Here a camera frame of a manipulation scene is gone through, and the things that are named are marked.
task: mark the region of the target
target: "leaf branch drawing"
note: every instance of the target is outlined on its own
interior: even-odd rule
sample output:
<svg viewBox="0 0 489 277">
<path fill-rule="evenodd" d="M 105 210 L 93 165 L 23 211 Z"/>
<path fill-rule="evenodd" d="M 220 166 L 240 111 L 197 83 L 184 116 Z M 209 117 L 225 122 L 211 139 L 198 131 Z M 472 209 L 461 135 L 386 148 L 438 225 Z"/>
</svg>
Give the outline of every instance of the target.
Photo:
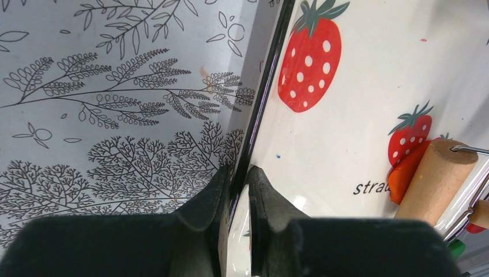
<svg viewBox="0 0 489 277">
<path fill-rule="evenodd" d="M 103 140 L 88 152 L 95 166 L 86 174 L 65 164 L 13 160 L 0 173 L 0 246 L 44 216 L 172 212 L 207 185 L 217 165 L 235 165 L 242 139 L 241 129 L 224 133 L 219 123 L 205 121 L 199 133 L 175 133 L 167 144 Z"/>
<path fill-rule="evenodd" d="M 97 48 L 105 47 L 107 54 L 110 53 L 115 44 L 119 44 L 120 58 L 126 55 L 126 41 L 132 45 L 134 53 L 139 53 L 141 37 L 145 36 L 151 42 L 155 42 L 160 33 L 164 38 L 168 38 L 169 22 L 171 19 L 182 29 L 185 30 L 182 20 L 175 14 L 178 6 L 184 2 L 187 8 L 196 16 L 198 13 L 190 0 L 162 0 L 154 3 L 153 0 L 140 1 L 134 0 L 134 4 L 122 3 L 120 0 L 112 0 L 110 4 L 97 0 L 95 5 L 81 4 L 81 10 L 74 16 L 84 16 L 83 30 L 87 30 L 94 17 L 95 12 L 107 16 L 107 21 L 115 18 L 117 22 L 108 23 L 105 27 L 114 32 L 112 34 L 103 33 L 100 36 L 104 39 L 97 44 Z"/>
<path fill-rule="evenodd" d="M 23 31 L 9 31 L 0 34 L 0 51 L 2 52 L 10 52 L 10 50 L 3 46 L 5 43 L 19 42 L 23 40 L 26 36 L 28 36 L 28 32 Z"/>
<path fill-rule="evenodd" d="M 243 54 L 241 54 L 240 49 L 236 45 L 236 42 L 239 42 L 245 38 L 245 28 L 239 23 L 232 23 L 234 19 L 235 16 L 229 17 L 228 24 L 228 19 L 226 18 L 226 15 L 223 12 L 219 12 L 219 21 L 221 22 L 221 26 L 226 29 L 226 31 L 224 33 L 218 33 L 217 35 L 208 39 L 206 42 L 217 42 L 219 40 L 227 38 L 227 43 L 231 51 L 237 56 L 243 57 Z"/>
<path fill-rule="evenodd" d="M 7 108 L 21 104 L 36 103 L 49 100 L 64 100 L 81 106 L 78 113 L 80 121 L 88 121 L 106 129 L 117 129 L 119 123 L 139 126 L 153 126 L 159 121 L 153 119 L 166 114 L 169 104 L 178 114 L 186 118 L 208 120 L 210 114 L 220 113 L 222 106 L 232 111 L 242 111 L 239 106 L 251 106 L 255 91 L 241 88 L 240 77 L 233 72 L 212 73 L 202 82 L 203 88 L 175 88 L 178 76 L 187 75 L 189 70 L 174 68 L 176 58 L 150 63 L 167 49 L 157 49 L 136 56 L 120 64 L 115 70 L 108 65 L 94 65 L 96 53 L 77 54 L 55 62 L 50 57 L 40 58 L 33 64 L 11 72 L 3 81 L 10 87 L 21 92 L 19 101 L 0 107 Z M 44 81 L 44 73 L 56 64 L 61 71 L 59 77 Z M 85 91 L 85 78 L 103 73 L 110 86 L 103 90 Z M 143 103 L 136 98 L 121 95 L 129 92 L 157 92 L 162 95 L 162 102 Z M 31 100 L 34 94 L 44 92 L 44 98 Z M 83 97 L 96 94 L 95 99 L 85 100 Z"/>
<path fill-rule="evenodd" d="M 22 3 L 23 6 L 25 6 L 25 4 L 27 3 L 27 0 L 20 0 L 20 2 Z M 10 5 L 10 0 L 2 0 L 2 9 L 4 12 L 7 10 L 9 5 Z"/>
</svg>

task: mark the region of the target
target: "green strawberry leaf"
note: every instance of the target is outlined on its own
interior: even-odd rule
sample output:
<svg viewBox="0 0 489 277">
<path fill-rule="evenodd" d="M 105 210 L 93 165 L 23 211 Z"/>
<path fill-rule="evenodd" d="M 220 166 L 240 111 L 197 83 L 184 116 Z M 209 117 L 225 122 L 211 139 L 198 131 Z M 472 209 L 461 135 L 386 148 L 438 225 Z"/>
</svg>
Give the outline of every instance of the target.
<svg viewBox="0 0 489 277">
<path fill-rule="evenodd" d="M 336 8 L 332 8 L 330 10 L 327 10 L 323 13 L 320 13 L 319 16 L 321 18 L 334 19 L 334 18 L 338 17 L 339 15 L 341 15 L 348 8 L 348 5 L 350 5 L 350 2 L 347 2 L 347 3 L 340 5 Z"/>
<path fill-rule="evenodd" d="M 421 108 L 420 111 L 417 111 L 418 108 L 419 108 L 419 105 L 416 105 L 416 107 L 414 108 L 414 112 L 412 114 L 407 114 L 406 113 L 406 114 L 399 115 L 398 119 L 401 119 L 402 122 L 399 123 L 396 127 L 394 127 L 394 129 L 392 129 L 390 131 L 390 133 L 388 134 L 388 136 L 390 136 L 391 134 L 393 134 L 396 131 L 402 131 L 402 130 L 404 130 L 405 128 L 407 128 L 409 126 L 411 128 L 413 128 L 414 127 L 414 124 L 416 123 L 416 121 L 417 121 L 418 118 L 420 118 L 423 115 L 428 114 L 433 109 L 433 106 L 432 106 L 431 108 L 429 108 L 428 110 L 426 110 L 426 108 L 428 107 L 429 104 L 430 104 L 430 101 L 428 101 Z"/>
<path fill-rule="evenodd" d="M 331 9 L 334 6 L 334 3 L 336 0 L 326 0 L 319 8 L 318 8 L 318 13 L 321 15 L 322 13 L 327 12 L 329 9 Z"/>
<path fill-rule="evenodd" d="M 300 8 L 304 14 L 309 14 L 309 10 L 311 9 L 307 1 L 302 1 L 302 3 L 300 3 Z"/>
<path fill-rule="evenodd" d="M 316 9 L 317 0 L 313 0 L 311 6 L 307 1 L 302 1 L 300 3 L 300 8 L 302 9 L 302 16 L 299 17 L 297 22 L 292 28 L 293 32 L 300 32 L 307 28 L 307 33 L 309 37 L 312 37 L 318 22 L 320 19 L 333 19 L 342 14 L 348 7 L 349 2 L 342 4 L 336 8 L 333 8 L 335 0 L 326 0 L 319 9 Z"/>
</svg>

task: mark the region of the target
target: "white glossy surface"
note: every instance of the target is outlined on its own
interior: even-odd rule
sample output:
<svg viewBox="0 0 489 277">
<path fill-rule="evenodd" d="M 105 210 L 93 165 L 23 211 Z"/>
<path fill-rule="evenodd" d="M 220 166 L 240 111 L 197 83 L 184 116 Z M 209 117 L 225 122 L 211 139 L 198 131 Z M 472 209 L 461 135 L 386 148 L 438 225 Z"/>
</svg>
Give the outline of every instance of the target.
<svg viewBox="0 0 489 277">
<path fill-rule="evenodd" d="M 301 14 L 297 9 L 291 25 Z M 400 114 L 430 101 L 428 139 L 450 132 L 489 147 L 487 20 L 486 1 L 351 1 L 333 20 L 343 45 L 336 75 L 303 113 L 277 94 L 282 53 L 251 163 L 310 216 L 393 216 L 397 205 L 379 187 L 392 168 L 388 134 Z M 481 157 L 438 222 L 441 233 L 467 209 L 486 165 Z M 378 184 L 354 194 L 368 182 Z"/>
<path fill-rule="evenodd" d="M 249 208 L 248 186 L 245 186 L 228 237 L 226 273 L 230 277 L 251 276 Z"/>
</svg>

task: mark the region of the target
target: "orange toy piece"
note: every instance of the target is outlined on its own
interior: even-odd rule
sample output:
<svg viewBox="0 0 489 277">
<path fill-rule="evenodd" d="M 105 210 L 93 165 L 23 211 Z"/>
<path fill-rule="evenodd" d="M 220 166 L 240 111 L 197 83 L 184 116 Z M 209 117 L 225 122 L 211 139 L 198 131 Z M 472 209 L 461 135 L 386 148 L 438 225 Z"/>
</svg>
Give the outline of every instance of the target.
<svg viewBox="0 0 489 277">
<path fill-rule="evenodd" d="M 401 204 L 414 173 L 416 173 L 416 169 L 419 166 L 426 149 L 430 145 L 430 142 L 431 140 L 425 140 L 419 144 L 418 147 L 403 158 L 390 173 L 388 178 L 390 200 L 397 205 Z"/>
</svg>

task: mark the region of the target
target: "green object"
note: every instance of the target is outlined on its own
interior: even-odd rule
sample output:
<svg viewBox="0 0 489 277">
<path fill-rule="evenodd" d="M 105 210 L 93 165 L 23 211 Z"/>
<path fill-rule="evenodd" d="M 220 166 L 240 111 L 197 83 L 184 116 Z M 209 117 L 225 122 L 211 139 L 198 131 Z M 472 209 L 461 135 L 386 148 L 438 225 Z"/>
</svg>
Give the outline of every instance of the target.
<svg viewBox="0 0 489 277">
<path fill-rule="evenodd" d="M 459 241 L 458 239 L 455 239 L 454 241 L 452 241 L 450 243 L 448 248 L 450 249 L 453 257 L 455 259 L 458 259 L 458 257 L 460 257 L 460 255 L 462 255 L 462 253 L 465 250 L 465 244 L 463 242 Z"/>
</svg>

